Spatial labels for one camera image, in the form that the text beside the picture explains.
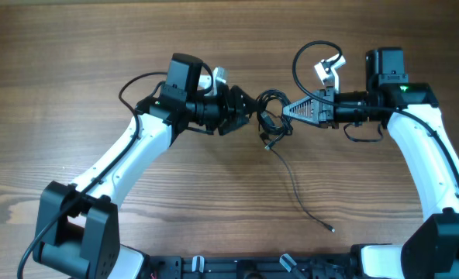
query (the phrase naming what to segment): wooden surface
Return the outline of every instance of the wooden surface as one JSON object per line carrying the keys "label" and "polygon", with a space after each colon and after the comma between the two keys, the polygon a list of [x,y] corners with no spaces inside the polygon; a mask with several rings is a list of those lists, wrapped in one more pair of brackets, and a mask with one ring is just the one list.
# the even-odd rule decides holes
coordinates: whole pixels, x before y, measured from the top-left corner
{"label": "wooden surface", "polygon": [[[173,52],[229,71],[257,97],[267,88],[302,97],[291,73],[310,40],[343,47],[343,91],[364,89],[364,53],[405,50],[411,81],[429,82],[459,155],[459,2],[186,2],[0,7],[0,278],[14,277],[33,238],[38,200],[71,181],[122,134],[131,115],[117,92],[131,77],[166,70]],[[299,74],[333,55],[317,47]],[[158,79],[126,93],[134,103]],[[151,255],[345,252],[355,243],[403,243],[422,223],[404,158],[386,133],[352,143],[341,130],[293,122],[276,150],[291,164],[311,211],[299,210],[286,169],[264,150],[257,120],[228,136],[185,132],[129,193],[121,240]],[[375,126],[354,131],[375,136]],[[62,277],[30,262],[27,277]]]}

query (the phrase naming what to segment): tabletop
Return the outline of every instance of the tabletop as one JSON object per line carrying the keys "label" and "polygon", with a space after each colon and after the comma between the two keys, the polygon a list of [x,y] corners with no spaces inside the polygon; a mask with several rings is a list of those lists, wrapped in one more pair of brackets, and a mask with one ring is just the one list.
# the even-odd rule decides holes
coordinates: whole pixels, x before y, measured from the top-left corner
{"label": "tabletop", "polygon": [[[342,91],[365,90],[367,51],[402,47],[410,81],[431,85],[459,155],[459,1],[0,6],[0,278],[15,276],[42,190],[88,169],[128,126],[117,93],[130,78],[165,71],[182,52],[226,68],[228,84],[254,98],[278,88],[294,101],[304,95],[292,59],[311,40],[342,47]],[[307,88],[322,87],[312,66],[332,55],[325,46],[304,53]],[[134,84],[126,100],[136,103],[159,80]],[[409,169],[387,131],[380,143],[353,143],[341,129],[292,125],[293,136],[275,149],[305,206],[335,233],[301,211],[252,118],[227,136],[182,133],[126,198],[121,242],[150,255],[306,255],[404,243],[422,224]],[[376,136],[375,128],[352,133]],[[31,260],[25,274],[63,277]]]}

